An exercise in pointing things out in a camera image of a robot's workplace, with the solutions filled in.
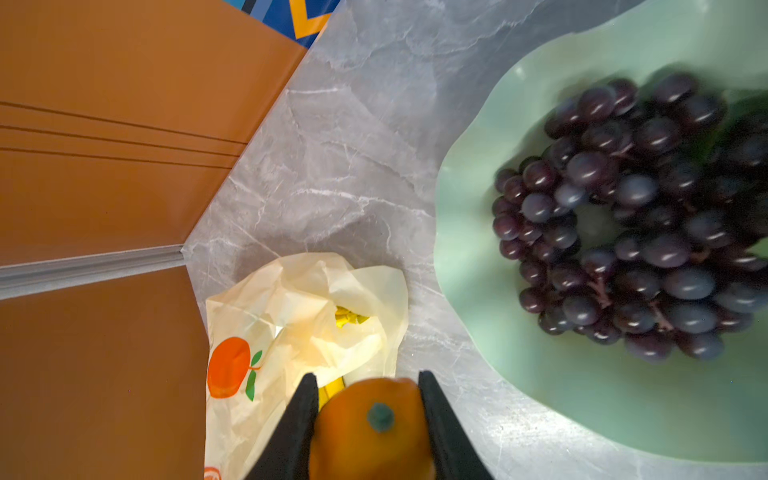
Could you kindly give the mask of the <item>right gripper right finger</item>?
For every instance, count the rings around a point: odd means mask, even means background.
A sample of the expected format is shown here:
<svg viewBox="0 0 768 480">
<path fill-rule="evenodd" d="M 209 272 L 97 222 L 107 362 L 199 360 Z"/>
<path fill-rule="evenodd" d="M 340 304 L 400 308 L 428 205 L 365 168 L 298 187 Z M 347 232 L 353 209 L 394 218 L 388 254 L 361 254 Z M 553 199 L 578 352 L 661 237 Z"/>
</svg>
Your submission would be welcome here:
<svg viewBox="0 0 768 480">
<path fill-rule="evenodd" d="M 475 451 L 435 375 L 430 371 L 420 371 L 418 386 L 436 478 L 492 480 L 492 475 Z"/>
</svg>

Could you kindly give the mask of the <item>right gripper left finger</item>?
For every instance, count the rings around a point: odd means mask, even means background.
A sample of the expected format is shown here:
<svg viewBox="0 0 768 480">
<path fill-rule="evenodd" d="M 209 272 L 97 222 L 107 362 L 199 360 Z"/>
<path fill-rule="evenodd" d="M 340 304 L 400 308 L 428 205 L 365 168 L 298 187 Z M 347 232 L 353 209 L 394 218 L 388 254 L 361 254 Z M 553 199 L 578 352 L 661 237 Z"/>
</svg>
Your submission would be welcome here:
<svg viewBox="0 0 768 480">
<path fill-rule="evenodd" d="M 305 374 L 246 480 L 307 480 L 310 445 L 319 411 L 316 376 Z"/>
</svg>

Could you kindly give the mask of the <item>green orange papaya fruit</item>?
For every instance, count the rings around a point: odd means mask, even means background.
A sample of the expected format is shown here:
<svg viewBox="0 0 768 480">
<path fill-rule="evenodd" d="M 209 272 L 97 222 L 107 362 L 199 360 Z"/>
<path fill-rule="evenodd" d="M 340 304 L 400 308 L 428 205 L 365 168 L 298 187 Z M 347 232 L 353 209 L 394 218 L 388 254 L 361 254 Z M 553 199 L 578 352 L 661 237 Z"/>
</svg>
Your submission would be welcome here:
<svg viewBox="0 0 768 480">
<path fill-rule="evenodd" d="M 358 381 L 320 409 L 311 479 L 434 479 L 424 405 L 410 379 Z"/>
</svg>

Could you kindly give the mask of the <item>cream plastic bag orange print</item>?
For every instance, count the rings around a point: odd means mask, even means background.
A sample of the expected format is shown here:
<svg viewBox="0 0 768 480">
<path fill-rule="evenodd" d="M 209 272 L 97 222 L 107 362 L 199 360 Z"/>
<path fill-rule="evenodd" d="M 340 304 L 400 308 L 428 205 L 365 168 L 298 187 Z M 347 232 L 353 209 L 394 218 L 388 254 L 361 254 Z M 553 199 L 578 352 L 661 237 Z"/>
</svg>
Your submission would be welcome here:
<svg viewBox="0 0 768 480">
<path fill-rule="evenodd" d="M 336 326 L 338 307 L 368 320 Z M 318 388 L 396 373 L 408 326 L 403 273 L 352 267 L 335 253 L 278 258 L 206 301 L 204 478 L 242 479 L 302 377 Z"/>
</svg>

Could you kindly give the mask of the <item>dark grape bunch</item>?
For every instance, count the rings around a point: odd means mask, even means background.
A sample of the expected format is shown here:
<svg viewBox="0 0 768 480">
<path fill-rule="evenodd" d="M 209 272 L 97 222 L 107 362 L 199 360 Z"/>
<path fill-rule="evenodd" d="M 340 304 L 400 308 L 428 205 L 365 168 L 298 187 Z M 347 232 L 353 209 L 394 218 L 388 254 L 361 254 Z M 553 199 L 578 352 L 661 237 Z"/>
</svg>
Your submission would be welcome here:
<svg viewBox="0 0 768 480">
<path fill-rule="evenodd" d="M 496 172 L 492 228 L 547 334 L 711 360 L 767 308 L 767 99 L 693 74 L 563 101 L 543 153 Z"/>
</svg>

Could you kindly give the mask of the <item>yellow banana bunch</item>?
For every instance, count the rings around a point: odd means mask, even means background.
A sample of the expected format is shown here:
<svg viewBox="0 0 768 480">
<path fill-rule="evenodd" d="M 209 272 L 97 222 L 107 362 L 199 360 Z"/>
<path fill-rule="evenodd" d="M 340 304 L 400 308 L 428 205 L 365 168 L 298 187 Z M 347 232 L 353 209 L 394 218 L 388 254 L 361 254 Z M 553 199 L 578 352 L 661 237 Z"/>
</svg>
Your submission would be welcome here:
<svg viewBox="0 0 768 480">
<path fill-rule="evenodd" d="M 342 328 L 347 324 L 359 325 L 368 320 L 367 316 L 362 316 L 343 307 L 338 307 L 335 313 L 336 326 Z M 333 380 L 322 388 L 318 389 L 318 405 L 322 409 L 329 400 L 336 394 L 343 391 L 345 382 L 342 377 Z"/>
</svg>

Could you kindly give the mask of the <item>pale green fruit plate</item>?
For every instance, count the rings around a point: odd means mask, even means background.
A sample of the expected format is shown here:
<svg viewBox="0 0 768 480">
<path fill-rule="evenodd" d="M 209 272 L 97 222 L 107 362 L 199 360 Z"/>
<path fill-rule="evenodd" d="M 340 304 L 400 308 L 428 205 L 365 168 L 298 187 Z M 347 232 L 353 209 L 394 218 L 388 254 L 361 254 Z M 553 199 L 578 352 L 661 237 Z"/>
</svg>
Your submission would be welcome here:
<svg viewBox="0 0 768 480">
<path fill-rule="evenodd" d="M 722 356 L 676 352 L 653 364 L 623 346 L 551 336 L 517 299 L 515 263 L 491 227 L 493 177 L 541 150 L 538 129 L 562 99 L 611 76 L 648 83 L 688 67 L 730 101 L 767 89 L 763 1 L 646 1 L 583 33 L 568 32 L 518 60 L 448 151 L 436 189 L 439 285 L 483 358 L 535 401 L 618 444 L 675 459 L 767 459 L 767 317 L 728 335 Z"/>
</svg>

